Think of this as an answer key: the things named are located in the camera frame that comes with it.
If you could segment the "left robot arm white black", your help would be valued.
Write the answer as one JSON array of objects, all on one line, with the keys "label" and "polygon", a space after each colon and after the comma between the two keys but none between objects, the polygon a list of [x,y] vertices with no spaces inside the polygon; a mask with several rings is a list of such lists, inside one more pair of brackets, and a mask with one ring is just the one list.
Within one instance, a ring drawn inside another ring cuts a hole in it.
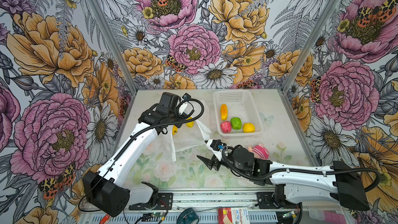
[{"label": "left robot arm white black", "polygon": [[189,94],[178,96],[165,92],[160,101],[145,110],[130,137],[96,172],[83,177],[84,199],[111,217],[121,214],[131,205],[154,208],[158,202],[158,188],[142,182],[134,189],[124,188],[127,176],[146,147],[167,128],[198,120],[205,112],[204,104]]}]

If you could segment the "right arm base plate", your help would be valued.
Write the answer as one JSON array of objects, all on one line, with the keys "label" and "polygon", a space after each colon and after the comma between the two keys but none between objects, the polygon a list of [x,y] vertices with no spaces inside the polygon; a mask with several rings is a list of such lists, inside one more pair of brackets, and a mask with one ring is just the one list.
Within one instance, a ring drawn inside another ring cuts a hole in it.
[{"label": "right arm base plate", "polygon": [[259,209],[297,209],[298,204],[289,202],[284,195],[274,192],[257,192],[257,204]]}]

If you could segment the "translucent white plastic bag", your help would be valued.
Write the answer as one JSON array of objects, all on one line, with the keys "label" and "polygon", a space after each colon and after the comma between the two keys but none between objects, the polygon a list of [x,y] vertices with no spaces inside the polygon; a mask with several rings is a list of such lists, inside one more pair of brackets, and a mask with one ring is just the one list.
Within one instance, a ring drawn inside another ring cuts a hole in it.
[{"label": "translucent white plastic bag", "polygon": [[193,122],[193,127],[183,124],[177,129],[176,134],[172,134],[172,127],[167,127],[167,134],[158,136],[161,151],[172,162],[176,162],[178,152],[204,145],[204,141],[211,138],[209,107],[205,101],[200,100],[200,102],[203,104],[204,113]]}]

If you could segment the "green toy fruit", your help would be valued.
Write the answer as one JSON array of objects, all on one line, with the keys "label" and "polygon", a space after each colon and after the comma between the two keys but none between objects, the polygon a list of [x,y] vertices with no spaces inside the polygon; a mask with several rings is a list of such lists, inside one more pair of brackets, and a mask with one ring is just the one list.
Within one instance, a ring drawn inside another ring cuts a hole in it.
[{"label": "green toy fruit", "polygon": [[242,121],[239,117],[232,117],[230,123],[233,130],[240,130],[242,128]]}]

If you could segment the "yellow toy fruit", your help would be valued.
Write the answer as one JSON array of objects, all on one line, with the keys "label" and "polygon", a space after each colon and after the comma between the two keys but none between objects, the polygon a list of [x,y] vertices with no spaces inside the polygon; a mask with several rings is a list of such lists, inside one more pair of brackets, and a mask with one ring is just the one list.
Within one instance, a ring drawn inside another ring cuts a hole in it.
[{"label": "yellow toy fruit", "polygon": [[243,125],[243,132],[244,133],[254,133],[256,131],[256,127],[252,123],[245,123]]}]

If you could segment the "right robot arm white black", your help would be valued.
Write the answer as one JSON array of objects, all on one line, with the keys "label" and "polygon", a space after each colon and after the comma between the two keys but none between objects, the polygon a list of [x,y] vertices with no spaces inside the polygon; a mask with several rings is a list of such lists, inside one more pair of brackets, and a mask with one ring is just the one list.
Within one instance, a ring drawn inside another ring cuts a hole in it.
[{"label": "right robot arm white black", "polygon": [[198,156],[210,170],[226,167],[234,175],[249,180],[258,186],[272,185],[275,188],[273,202],[276,207],[303,202],[329,201],[356,210],[370,209],[366,193],[373,184],[363,186],[363,168],[350,168],[341,161],[330,166],[290,166],[276,161],[256,158],[254,153],[241,145],[228,146],[221,140],[205,142],[212,158]]}]

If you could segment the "orange toy fruit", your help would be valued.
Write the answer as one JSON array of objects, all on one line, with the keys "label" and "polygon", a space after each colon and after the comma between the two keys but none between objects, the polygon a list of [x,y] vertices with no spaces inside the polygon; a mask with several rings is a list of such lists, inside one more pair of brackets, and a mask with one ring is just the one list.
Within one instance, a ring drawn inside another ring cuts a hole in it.
[{"label": "orange toy fruit", "polygon": [[226,121],[228,118],[228,107],[226,104],[222,104],[220,107],[220,118],[222,121]]}]

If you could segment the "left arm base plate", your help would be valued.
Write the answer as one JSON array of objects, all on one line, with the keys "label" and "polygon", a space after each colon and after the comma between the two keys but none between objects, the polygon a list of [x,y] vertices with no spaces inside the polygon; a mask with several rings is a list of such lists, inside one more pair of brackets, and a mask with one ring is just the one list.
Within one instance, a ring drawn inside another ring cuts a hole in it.
[{"label": "left arm base plate", "polygon": [[149,202],[130,205],[128,209],[131,211],[171,210],[173,206],[173,197],[173,193],[161,192],[152,197]]}]

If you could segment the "pink toy fruit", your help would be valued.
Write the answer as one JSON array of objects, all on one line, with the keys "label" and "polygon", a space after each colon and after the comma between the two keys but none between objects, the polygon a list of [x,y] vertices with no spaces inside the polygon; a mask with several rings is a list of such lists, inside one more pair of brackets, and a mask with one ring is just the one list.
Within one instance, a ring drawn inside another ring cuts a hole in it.
[{"label": "pink toy fruit", "polygon": [[223,133],[230,133],[232,131],[232,125],[229,121],[224,121],[220,124],[220,129]]}]

